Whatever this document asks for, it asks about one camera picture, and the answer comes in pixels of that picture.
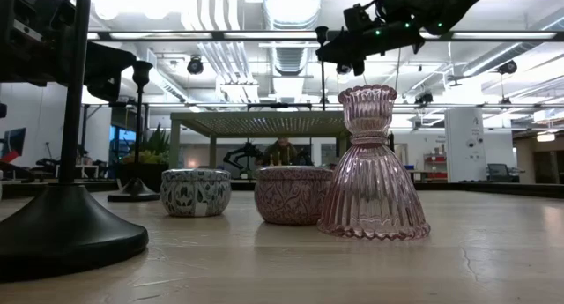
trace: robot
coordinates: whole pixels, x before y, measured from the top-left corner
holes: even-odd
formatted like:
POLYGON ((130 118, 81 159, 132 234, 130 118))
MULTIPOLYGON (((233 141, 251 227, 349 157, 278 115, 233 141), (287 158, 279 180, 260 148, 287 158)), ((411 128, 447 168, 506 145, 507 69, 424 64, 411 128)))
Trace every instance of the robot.
POLYGON ((261 159, 263 157, 263 153, 258 150, 258 148, 256 147, 256 145, 253 145, 250 142, 246 142, 245 145, 235 151, 230 151, 226 154, 226 156, 223 158, 223 161, 233 167, 237 167, 239 169, 239 171, 243 174, 246 171, 249 171, 249 166, 243 166, 241 164, 239 164, 239 159, 242 158, 256 158, 256 159, 261 159), (235 154, 240 154, 237 155, 234 160, 231 160, 231 157, 234 156, 235 154))
POLYGON ((340 34, 327 40, 325 26, 316 29, 322 44, 316 53, 319 61, 336 63, 338 69, 349 68, 354 75, 364 73, 364 60, 373 54, 411 45, 417 54, 425 44, 419 34, 424 28, 429 34, 447 33, 479 0, 373 0, 369 4, 355 4, 344 10, 345 25, 340 34), (374 5, 376 19, 366 10, 374 5))

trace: black lamp base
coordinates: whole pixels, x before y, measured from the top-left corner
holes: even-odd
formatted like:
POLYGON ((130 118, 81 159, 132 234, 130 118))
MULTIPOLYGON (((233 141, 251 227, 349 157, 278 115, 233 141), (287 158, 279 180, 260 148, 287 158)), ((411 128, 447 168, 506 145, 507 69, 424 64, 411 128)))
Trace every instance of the black lamp base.
POLYGON ((132 178, 120 192, 108 195, 113 203, 151 202, 160 199, 160 194, 147 188, 141 179, 132 178))
POLYGON ((140 254, 148 241, 145 228, 106 210, 84 186, 49 185, 0 222, 0 281, 97 269, 140 254))

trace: pink glass candle holder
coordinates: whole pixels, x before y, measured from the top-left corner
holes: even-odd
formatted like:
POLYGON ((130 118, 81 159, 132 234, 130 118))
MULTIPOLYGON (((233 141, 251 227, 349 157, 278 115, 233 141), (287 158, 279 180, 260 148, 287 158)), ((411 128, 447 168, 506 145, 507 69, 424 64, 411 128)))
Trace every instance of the pink glass candle holder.
POLYGON ((397 92, 380 85, 338 95, 352 147, 339 161, 318 228, 336 236, 410 240, 431 227, 410 176, 384 143, 397 92))

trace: desk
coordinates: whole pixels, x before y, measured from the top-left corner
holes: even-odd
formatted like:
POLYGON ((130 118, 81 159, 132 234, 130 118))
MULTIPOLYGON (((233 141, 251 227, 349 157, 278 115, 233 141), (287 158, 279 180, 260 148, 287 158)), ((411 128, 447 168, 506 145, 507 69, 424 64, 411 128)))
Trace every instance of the desk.
MULTIPOLYGON (((455 191, 419 198, 430 236, 358 241, 264 224, 253 194, 223 215, 168 217, 161 202, 108 203, 146 226, 147 251, 98 270, 0 284, 5 304, 562 303, 564 201, 455 191)), ((0 202, 0 220, 26 199, 0 202)))

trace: person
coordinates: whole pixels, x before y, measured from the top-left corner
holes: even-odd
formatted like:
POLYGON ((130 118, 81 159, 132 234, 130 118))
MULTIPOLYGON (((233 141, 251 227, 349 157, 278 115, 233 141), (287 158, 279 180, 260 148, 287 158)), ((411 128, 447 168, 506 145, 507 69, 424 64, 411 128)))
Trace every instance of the person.
POLYGON ((288 166, 296 160, 297 156, 298 152, 288 141, 288 138, 279 137, 278 141, 266 148, 263 158, 257 161, 257 165, 288 166))

